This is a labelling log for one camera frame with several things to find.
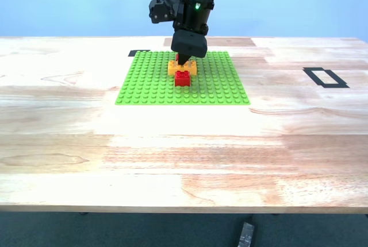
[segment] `floor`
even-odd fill
[[[0,213],[4,247],[236,247],[247,214]],[[365,215],[258,214],[254,247],[365,247]]]

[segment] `robotic arm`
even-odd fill
[[[179,55],[178,64],[206,55],[207,20],[213,7],[214,0],[152,0],[149,4],[152,23],[173,21],[171,49]]]

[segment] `lego brick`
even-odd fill
[[[167,63],[175,52],[137,52],[116,105],[249,105],[249,99],[227,52],[207,52],[197,62],[190,86],[175,87]]]
[[[191,75],[197,75],[197,62],[195,60],[188,60],[184,65],[179,65],[177,60],[170,60],[167,65],[167,73],[173,76],[177,71],[188,71]]]
[[[175,86],[190,86],[190,75],[188,71],[175,72]]]

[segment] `red lego brick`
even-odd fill
[[[190,74],[188,71],[175,72],[175,86],[190,86]]]

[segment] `green lego baseplate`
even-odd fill
[[[116,105],[249,105],[248,96],[227,52],[207,52],[197,62],[190,86],[174,86],[169,60],[175,52],[137,52]]]

